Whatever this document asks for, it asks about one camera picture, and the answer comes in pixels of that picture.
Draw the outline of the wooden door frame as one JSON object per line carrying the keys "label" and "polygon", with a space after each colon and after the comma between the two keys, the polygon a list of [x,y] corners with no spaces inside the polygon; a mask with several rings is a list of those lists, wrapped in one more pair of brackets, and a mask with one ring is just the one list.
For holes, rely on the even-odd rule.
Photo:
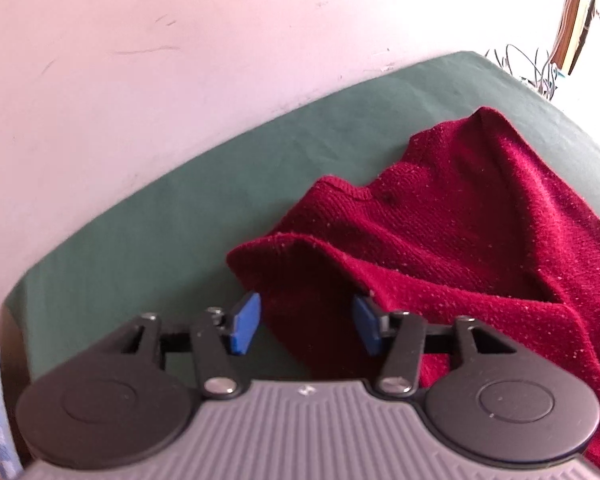
{"label": "wooden door frame", "polygon": [[565,0],[562,7],[562,17],[560,18],[554,47],[550,51],[550,62],[558,68],[564,66],[579,6],[580,0]]}

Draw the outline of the dark red knit sweater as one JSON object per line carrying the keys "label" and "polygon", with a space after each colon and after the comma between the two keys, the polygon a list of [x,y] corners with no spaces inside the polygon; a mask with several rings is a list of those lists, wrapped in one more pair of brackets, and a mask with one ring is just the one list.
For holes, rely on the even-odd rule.
{"label": "dark red knit sweater", "polygon": [[[226,261],[312,378],[373,373],[351,323],[362,296],[432,324],[478,318],[600,399],[600,219],[492,108],[415,134],[368,185],[317,180]],[[588,458],[600,468],[600,428]]]}

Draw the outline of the green table cloth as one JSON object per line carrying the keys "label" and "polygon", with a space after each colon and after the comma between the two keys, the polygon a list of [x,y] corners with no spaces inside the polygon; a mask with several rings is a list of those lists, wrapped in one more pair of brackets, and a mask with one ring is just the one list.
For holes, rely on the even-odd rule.
{"label": "green table cloth", "polygon": [[321,176],[354,184],[410,137],[480,106],[499,110],[600,216],[600,148],[481,55],[460,52],[356,84],[179,166],[49,252],[6,304],[40,377],[135,315],[183,321],[242,288],[226,254],[268,232]]}

